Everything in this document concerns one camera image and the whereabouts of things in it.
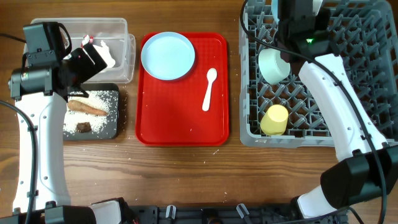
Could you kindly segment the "white napkin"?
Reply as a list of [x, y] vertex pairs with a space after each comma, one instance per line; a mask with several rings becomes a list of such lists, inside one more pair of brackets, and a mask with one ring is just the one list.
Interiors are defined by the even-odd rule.
[[[113, 68], [116, 64], [115, 59], [113, 59], [113, 56], [111, 55], [110, 52], [110, 48], [106, 45], [105, 41], [101, 41], [99, 43], [99, 45], [94, 44], [95, 38], [93, 40], [93, 47], [95, 48], [95, 50], [99, 53], [99, 55], [101, 56], [101, 58], [104, 60], [104, 62], [107, 64], [106, 68]], [[88, 52], [82, 48], [84, 53], [87, 54], [87, 56], [90, 58], [91, 62], [93, 64], [95, 64], [94, 60], [91, 58], [91, 56], [89, 56]]]

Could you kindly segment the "red snack wrapper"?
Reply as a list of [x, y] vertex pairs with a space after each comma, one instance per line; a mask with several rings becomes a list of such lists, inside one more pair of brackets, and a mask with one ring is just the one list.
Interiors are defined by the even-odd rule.
[[93, 43], [93, 40], [94, 40], [94, 37], [93, 37], [93, 36], [85, 35], [85, 36], [83, 37], [82, 42], [81, 42], [81, 48], [83, 48], [83, 46], [86, 45], [86, 44], [92, 44], [92, 43]]

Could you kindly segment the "white rice pile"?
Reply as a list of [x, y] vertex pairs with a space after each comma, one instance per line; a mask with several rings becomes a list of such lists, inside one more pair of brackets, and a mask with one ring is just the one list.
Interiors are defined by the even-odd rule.
[[[119, 113], [119, 92], [117, 90], [91, 90], [89, 97], [79, 97], [73, 92], [68, 97], [70, 100], [80, 101], [93, 108], [103, 110], [108, 113], [107, 116], [96, 116], [78, 111], [72, 111], [67, 106], [67, 112], [63, 122], [63, 135], [65, 139], [104, 139], [113, 138], [118, 128]], [[77, 123], [89, 122], [91, 131], [88, 133], [79, 133], [76, 131]]]

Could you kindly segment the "brown carrot-like food piece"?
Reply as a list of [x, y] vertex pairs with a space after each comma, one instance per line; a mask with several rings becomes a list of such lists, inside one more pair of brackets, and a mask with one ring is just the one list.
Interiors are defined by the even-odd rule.
[[107, 116], [108, 115], [108, 113], [103, 110], [93, 108], [87, 104], [84, 104], [84, 103], [82, 103], [80, 101], [76, 101], [76, 100], [70, 100], [67, 103], [67, 106], [72, 111], [78, 111], [78, 112], [92, 114], [92, 115], [96, 115], [96, 116]]

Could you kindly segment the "brown food scrap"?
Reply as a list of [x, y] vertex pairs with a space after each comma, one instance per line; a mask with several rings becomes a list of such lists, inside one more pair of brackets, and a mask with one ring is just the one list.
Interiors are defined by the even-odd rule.
[[76, 131], [79, 133], [88, 133], [91, 131], [91, 124], [89, 122], [77, 123]]

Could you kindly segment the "green bowl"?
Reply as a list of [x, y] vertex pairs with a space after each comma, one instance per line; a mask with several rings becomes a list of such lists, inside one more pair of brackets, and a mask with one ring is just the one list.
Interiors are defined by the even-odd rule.
[[259, 71], [265, 81], [276, 85], [290, 74], [290, 64], [281, 58], [279, 50], [263, 49], [258, 56]]

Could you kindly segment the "large light blue plate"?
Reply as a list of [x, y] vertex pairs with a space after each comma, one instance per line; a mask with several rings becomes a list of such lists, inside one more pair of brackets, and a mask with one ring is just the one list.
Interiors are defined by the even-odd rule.
[[158, 80], [176, 80], [193, 67], [195, 49], [184, 35], [161, 32], [145, 42], [141, 50], [141, 63], [144, 70]]

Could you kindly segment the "yellow plastic cup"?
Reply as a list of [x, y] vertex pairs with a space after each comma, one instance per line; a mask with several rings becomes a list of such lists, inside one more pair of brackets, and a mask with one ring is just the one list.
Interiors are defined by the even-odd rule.
[[289, 118], [288, 110], [282, 105], [272, 105], [260, 122], [260, 128], [268, 136], [284, 134]]

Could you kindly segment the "white plastic spoon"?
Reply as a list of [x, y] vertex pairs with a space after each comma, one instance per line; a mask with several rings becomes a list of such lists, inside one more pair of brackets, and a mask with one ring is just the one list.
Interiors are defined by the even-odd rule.
[[206, 88], [205, 97], [203, 99], [203, 104], [202, 104], [202, 107], [201, 107], [203, 111], [208, 111], [210, 109], [212, 85], [213, 85], [213, 82], [216, 80], [217, 75], [218, 75], [218, 73], [217, 73], [217, 70], [215, 68], [209, 69], [207, 74], [206, 74], [208, 85], [207, 85], [207, 88]]

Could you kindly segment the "small light blue bowl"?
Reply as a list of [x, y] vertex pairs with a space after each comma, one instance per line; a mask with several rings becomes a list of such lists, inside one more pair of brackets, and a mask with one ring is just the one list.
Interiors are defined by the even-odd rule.
[[278, 0], [272, 0], [271, 1], [271, 13], [273, 15], [274, 21], [277, 24], [279, 23], [278, 12], [279, 12], [279, 1]]

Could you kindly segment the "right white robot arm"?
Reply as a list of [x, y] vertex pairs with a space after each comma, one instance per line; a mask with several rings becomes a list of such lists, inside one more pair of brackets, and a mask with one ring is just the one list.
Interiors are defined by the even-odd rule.
[[338, 44], [328, 30], [329, 9], [320, 2], [273, 1], [277, 41], [303, 59], [299, 79], [308, 88], [332, 135], [338, 163], [320, 177], [320, 186], [296, 199], [300, 215], [315, 218], [350, 205], [386, 199], [397, 182], [397, 147], [373, 125], [346, 74]]

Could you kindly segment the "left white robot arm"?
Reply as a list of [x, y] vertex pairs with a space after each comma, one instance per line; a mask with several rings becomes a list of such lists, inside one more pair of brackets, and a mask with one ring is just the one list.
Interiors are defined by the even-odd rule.
[[92, 44], [74, 49], [65, 26], [24, 26], [28, 51], [8, 86], [19, 120], [19, 180], [11, 216], [2, 223], [135, 223], [122, 198], [73, 206], [63, 158], [63, 122], [69, 96], [87, 97], [81, 84], [107, 66]]

